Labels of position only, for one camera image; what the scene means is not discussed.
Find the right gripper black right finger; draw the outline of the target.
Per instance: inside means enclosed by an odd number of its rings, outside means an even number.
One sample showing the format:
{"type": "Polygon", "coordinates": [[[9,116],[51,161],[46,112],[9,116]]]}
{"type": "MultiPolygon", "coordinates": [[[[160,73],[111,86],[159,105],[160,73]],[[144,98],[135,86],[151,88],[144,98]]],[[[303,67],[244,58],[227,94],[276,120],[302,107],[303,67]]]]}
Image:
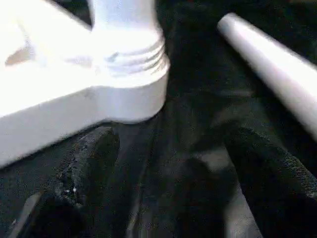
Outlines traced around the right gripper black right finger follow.
{"type": "Polygon", "coordinates": [[[317,236],[317,178],[283,147],[250,128],[224,137],[242,192],[265,238],[317,236]]]}

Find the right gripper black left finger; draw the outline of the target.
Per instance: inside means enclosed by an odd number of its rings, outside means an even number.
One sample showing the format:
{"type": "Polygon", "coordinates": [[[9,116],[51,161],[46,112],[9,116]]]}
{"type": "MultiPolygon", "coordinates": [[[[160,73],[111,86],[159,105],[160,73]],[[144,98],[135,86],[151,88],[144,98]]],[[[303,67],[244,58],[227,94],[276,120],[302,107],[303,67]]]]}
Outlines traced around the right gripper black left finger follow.
{"type": "Polygon", "coordinates": [[[101,126],[79,138],[59,174],[53,204],[40,219],[39,238],[94,238],[106,181],[119,151],[119,137],[101,126]]]}

